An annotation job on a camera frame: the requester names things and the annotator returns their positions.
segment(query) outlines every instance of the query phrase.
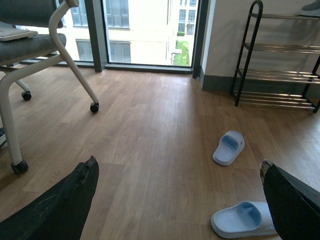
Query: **gray chair cushion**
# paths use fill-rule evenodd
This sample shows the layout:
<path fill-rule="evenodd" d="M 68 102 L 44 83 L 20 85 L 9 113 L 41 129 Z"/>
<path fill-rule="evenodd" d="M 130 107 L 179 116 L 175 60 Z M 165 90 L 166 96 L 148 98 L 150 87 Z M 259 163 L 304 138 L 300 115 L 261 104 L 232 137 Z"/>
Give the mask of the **gray chair cushion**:
<path fill-rule="evenodd" d="M 66 46 L 66 36 L 58 34 Z M 57 49 L 49 34 L 39 34 L 11 41 L 0 41 L 0 66 L 33 59 L 55 52 Z"/>
<path fill-rule="evenodd" d="M 0 21 L 11 25 L 47 28 L 56 0 L 0 0 Z"/>

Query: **wooden floor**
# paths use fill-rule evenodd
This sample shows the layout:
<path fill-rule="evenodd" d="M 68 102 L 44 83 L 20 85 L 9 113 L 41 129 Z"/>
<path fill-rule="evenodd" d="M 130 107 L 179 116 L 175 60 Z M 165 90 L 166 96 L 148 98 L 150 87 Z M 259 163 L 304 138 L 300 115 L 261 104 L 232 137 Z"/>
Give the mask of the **wooden floor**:
<path fill-rule="evenodd" d="M 263 159 L 320 191 L 320 113 L 235 107 L 229 94 L 202 91 L 190 75 L 81 71 L 99 96 L 97 114 L 68 68 L 25 78 L 31 101 L 11 87 L 29 170 L 14 175 L 7 145 L 0 149 L 0 221 L 91 155 L 100 175 L 82 240 L 222 239 L 211 228 L 212 214 L 265 201 Z M 245 148 L 221 166 L 212 154 L 228 130 L 243 134 Z"/>

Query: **black metal shoe rack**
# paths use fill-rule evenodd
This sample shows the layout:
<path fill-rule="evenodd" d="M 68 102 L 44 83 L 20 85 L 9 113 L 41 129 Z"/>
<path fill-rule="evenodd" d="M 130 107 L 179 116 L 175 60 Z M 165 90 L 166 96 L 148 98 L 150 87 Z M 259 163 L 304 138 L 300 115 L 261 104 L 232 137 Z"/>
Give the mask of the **black metal shoe rack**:
<path fill-rule="evenodd" d="M 258 13 L 253 13 L 255 5 L 258 6 Z M 251 18 L 256 19 L 252 38 L 250 43 L 246 43 L 247 33 Z M 270 71 L 250 69 L 249 63 L 253 51 L 274 52 L 274 53 L 301 53 L 301 54 L 320 54 L 320 46 L 297 46 L 281 44 L 261 44 L 255 43 L 260 21 L 265 19 L 286 19 L 286 20 L 315 20 L 320 21 L 318 17 L 308 17 L 302 15 L 281 15 L 281 14 L 263 14 L 263 3 L 261 0 L 255 0 L 250 8 L 246 22 L 244 36 L 241 44 L 239 58 L 235 69 L 230 94 L 233 96 L 235 106 L 239 103 L 255 104 L 262 106 L 277 106 L 289 108 L 310 109 L 316 113 L 320 107 L 320 100 L 315 105 L 306 97 L 311 84 L 320 84 L 320 76 L 316 73 L 320 65 L 320 56 L 318 57 L 312 72 L 297 71 Z M 240 69 L 241 58 L 244 49 L 248 50 L 244 68 Z M 239 85 L 236 88 L 236 81 L 240 78 Z M 272 81 L 274 83 L 299 83 L 304 84 L 304 90 L 301 95 L 297 94 L 277 94 L 265 92 L 243 91 L 245 81 Z"/>

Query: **wall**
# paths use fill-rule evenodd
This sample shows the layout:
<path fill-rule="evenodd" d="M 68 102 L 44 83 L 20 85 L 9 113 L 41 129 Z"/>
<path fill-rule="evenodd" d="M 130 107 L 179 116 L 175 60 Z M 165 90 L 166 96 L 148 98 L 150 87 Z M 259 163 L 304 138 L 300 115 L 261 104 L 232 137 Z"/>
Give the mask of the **wall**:
<path fill-rule="evenodd" d="M 235 74 L 248 12 L 253 0 L 211 0 L 204 42 L 201 81 L 204 88 L 226 90 Z M 299 14 L 302 6 L 313 0 L 263 0 L 268 14 Z M 320 45 L 320 21 L 262 19 L 257 42 Z M 310 72 L 318 56 L 305 54 L 254 53 L 251 67 L 284 71 Z"/>

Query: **slipper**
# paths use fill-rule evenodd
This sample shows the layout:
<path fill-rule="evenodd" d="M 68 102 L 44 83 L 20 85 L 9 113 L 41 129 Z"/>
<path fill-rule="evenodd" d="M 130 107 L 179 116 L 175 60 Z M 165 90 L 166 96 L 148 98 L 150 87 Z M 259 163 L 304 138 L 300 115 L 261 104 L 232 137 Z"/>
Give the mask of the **slipper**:
<path fill-rule="evenodd" d="M 245 147 L 245 139 L 240 132 L 228 131 L 220 138 L 219 146 L 212 155 L 213 160 L 220 165 L 228 166 Z"/>
<path fill-rule="evenodd" d="M 277 234 L 266 202 L 243 201 L 211 217 L 213 230 L 226 239 Z"/>

